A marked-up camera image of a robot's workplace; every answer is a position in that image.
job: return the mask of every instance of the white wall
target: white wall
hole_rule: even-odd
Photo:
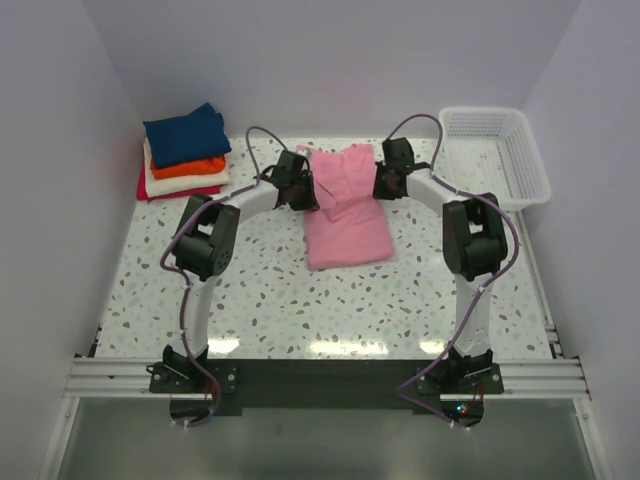
[[[580,0],[84,0],[143,119],[209,100],[231,133],[387,133],[522,107]]]
[[[618,478],[638,478],[640,2],[583,0],[526,105],[551,202],[527,215]]]
[[[0,478],[13,480],[37,475],[95,334],[142,132],[79,0],[0,2],[0,65]]]

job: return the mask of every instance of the folded clothes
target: folded clothes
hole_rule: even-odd
[[[309,267],[346,267],[389,258],[391,238],[382,207],[373,198],[373,147],[351,145],[339,153],[311,151],[320,209],[304,213]]]
[[[144,122],[156,168],[219,157],[231,151],[224,119],[205,103],[188,115]]]
[[[224,156],[193,160],[192,162],[180,163],[166,168],[156,168],[153,158],[151,158],[151,173],[156,180],[165,178],[184,177],[186,175],[209,175],[220,173],[227,166]]]
[[[144,165],[142,167],[142,173],[144,174],[145,191],[149,198],[192,190],[194,188],[220,186],[229,183],[229,174],[226,169],[220,173],[211,175],[187,175],[184,177],[156,180],[151,173],[151,150],[149,144],[146,142],[143,144],[143,154]]]
[[[138,186],[136,188],[136,198],[138,200],[160,200],[163,198],[178,198],[178,197],[188,197],[190,195],[194,195],[196,193],[203,193],[204,195],[217,195],[220,193],[220,187],[202,187],[202,188],[193,188],[190,190],[183,190],[181,192],[168,193],[166,195],[160,195],[158,197],[149,197],[147,195],[147,190],[144,186],[145,175],[144,175],[144,163],[140,168],[140,176],[138,177]]]

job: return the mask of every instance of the pink shirt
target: pink shirt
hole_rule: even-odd
[[[304,213],[310,268],[388,259],[393,254],[391,238],[382,207],[373,198],[373,147],[351,145],[338,153],[312,149],[310,164],[320,205],[319,210]]]

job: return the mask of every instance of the laundry basket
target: laundry basket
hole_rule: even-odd
[[[524,114],[507,108],[445,108],[436,173],[460,189],[492,192],[505,210],[544,203],[551,187]]]

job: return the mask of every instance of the black mounting plate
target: black mounting plate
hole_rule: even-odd
[[[222,402],[218,415],[242,415],[245,408],[299,409],[388,409],[428,413],[398,397],[396,389],[423,370],[429,362],[414,360],[241,360],[207,359],[201,364],[220,382]],[[149,368],[151,393],[204,393],[204,383],[195,382],[185,392],[184,382],[173,385],[164,376],[154,375],[166,369],[161,362]],[[473,395],[481,382],[485,394],[504,392],[497,365],[490,374],[468,377],[455,392],[438,391],[435,384],[419,381],[406,393],[417,394],[420,401],[442,410],[441,393]],[[172,400],[193,402],[194,400]]]

